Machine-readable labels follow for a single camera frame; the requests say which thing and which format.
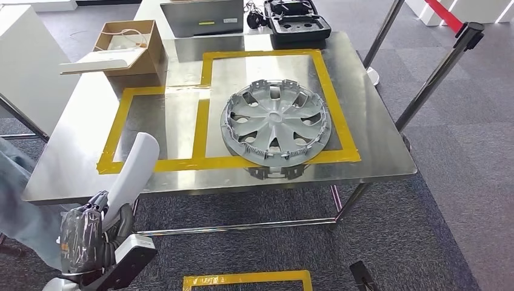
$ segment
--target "cardboard box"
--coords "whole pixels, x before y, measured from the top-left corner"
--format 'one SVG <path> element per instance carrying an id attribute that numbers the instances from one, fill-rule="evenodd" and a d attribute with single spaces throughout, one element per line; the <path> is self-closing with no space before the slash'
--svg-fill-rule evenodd
<path id="1" fill-rule="evenodd" d="M 142 20 L 142 21 L 117 21 L 117 22 L 106 22 L 102 32 L 117 33 L 123 29 L 135 29 L 144 34 L 150 34 L 147 43 L 147 50 L 144 52 L 139 59 L 137 59 L 127 69 L 113 69 L 106 70 L 106 76 L 124 76 L 124 75 L 141 75 L 141 74 L 155 74 L 158 73 L 159 62 L 161 61 L 162 51 L 162 40 L 157 30 L 157 25 L 154 20 Z M 127 32 L 125 35 L 137 35 L 136 32 Z M 98 51 L 99 48 L 107 50 L 111 42 L 113 35 L 107 35 L 101 33 L 96 40 L 94 52 Z"/>
<path id="2" fill-rule="evenodd" d="M 119 34 L 127 29 L 137 30 L 142 36 L 131 30 Z M 113 47 L 113 43 L 120 39 L 129 44 L 127 50 L 135 49 L 137 52 L 118 53 L 121 50 Z M 106 22 L 96 40 L 93 53 L 78 62 L 61 64 L 61 74 L 104 72 L 108 77 L 161 75 L 166 63 L 166 52 L 154 20 Z"/>

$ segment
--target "hubcap center cap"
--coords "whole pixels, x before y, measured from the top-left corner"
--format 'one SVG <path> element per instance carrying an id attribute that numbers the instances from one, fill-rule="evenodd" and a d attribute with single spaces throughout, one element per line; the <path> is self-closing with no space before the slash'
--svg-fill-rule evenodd
<path id="1" fill-rule="evenodd" d="M 280 116 L 280 114 L 275 113 L 275 112 L 270 113 L 270 119 L 271 119 L 271 121 L 274 121 L 274 122 L 282 122 L 282 116 Z"/>

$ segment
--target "laptop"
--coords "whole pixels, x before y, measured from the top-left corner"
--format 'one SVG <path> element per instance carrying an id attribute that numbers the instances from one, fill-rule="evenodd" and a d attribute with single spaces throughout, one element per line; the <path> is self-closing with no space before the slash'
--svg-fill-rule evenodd
<path id="1" fill-rule="evenodd" d="M 244 0 L 172 0 L 161 9 L 176 38 L 241 33 Z"/>

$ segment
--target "yellow tape square on floor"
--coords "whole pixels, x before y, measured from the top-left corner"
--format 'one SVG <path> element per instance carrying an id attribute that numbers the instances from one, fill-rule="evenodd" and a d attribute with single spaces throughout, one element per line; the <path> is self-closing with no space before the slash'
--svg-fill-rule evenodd
<path id="1" fill-rule="evenodd" d="M 332 123 L 336 129 L 341 143 L 341 150 L 324 150 L 306 164 L 320 164 L 329 162 L 358 162 L 361 160 L 352 135 L 344 118 L 342 108 L 335 89 L 330 80 L 327 67 L 319 50 L 273 50 L 255 52 L 208 52 L 203 55 L 201 81 L 198 85 L 183 85 L 173 87 L 140 87 L 126 88 L 119 102 L 118 111 L 111 127 L 111 131 L 105 143 L 104 151 L 97 163 L 100 174 L 119 173 L 123 162 L 114 162 L 114 155 L 118 146 L 121 133 L 125 126 L 125 120 L 134 96 L 160 95 L 167 90 L 191 88 L 195 90 L 209 90 L 212 83 L 213 61 L 223 58 L 249 58 L 254 56 L 294 56 L 309 55 L 315 65 L 325 101 L 329 108 Z M 206 157 L 207 126 L 209 116 L 209 99 L 200 99 L 196 115 L 195 137 L 193 142 L 193 154 L 190 159 L 161 159 L 157 161 L 154 172 L 172 172 L 182 170 L 208 170 L 227 168 L 258 167 L 240 156 L 216 156 Z"/>
<path id="2" fill-rule="evenodd" d="M 278 281 L 302 281 L 304 291 L 312 291 L 310 273 L 307 270 L 240 273 L 227 275 L 185 276 L 182 291 L 192 291 L 193 287 L 241 283 L 263 283 Z"/>

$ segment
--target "silver hubcap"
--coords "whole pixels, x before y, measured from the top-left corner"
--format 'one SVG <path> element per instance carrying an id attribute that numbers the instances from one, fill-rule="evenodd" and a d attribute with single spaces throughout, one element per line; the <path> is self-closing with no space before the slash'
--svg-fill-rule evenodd
<path id="1" fill-rule="evenodd" d="M 330 115 L 321 97 L 291 80 L 259 80 L 232 95 L 221 115 L 227 147 L 270 167 L 301 164 L 327 144 Z"/>

